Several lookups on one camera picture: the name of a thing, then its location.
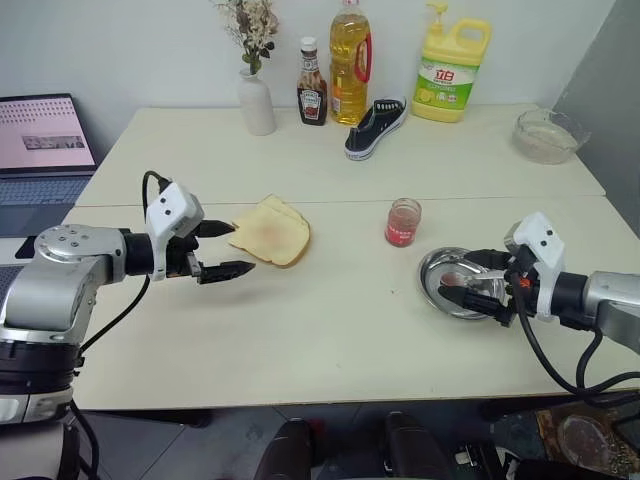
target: slice of bread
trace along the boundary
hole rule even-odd
[[[280,267],[296,263],[311,239],[309,223],[275,195],[233,221],[229,244]]]

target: laptop screen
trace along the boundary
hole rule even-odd
[[[71,95],[0,98],[0,173],[95,169]]]

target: stainless steel plate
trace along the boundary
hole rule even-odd
[[[465,320],[484,320],[489,317],[472,310],[466,310],[438,293],[438,287],[446,285],[465,286],[465,277],[475,273],[488,272],[487,268],[465,260],[469,250],[458,247],[439,248],[429,252],[418,267],[418,283],[431,305],[449,315]],[[504,300],[504,280],[484,280],[474,283],[474,290]]]

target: yellow liquid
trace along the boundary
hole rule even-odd
[[[361,13],[341,13],[331,24],[331,117],[339,123],[357,125],[367,111],[367,84],[356,77],[358,47],[371,33]],[[360,70],[366,72],[366,47],[361,48]]]

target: black sneaker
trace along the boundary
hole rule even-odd
[[[382,99],[373,102],[373,107],[362,121],[349,132],[349,138],[344,144],[347,157],[351,160],[369,158],[380,139],[402,125],[407,111],[407,100],[404,97],[400,100]]]

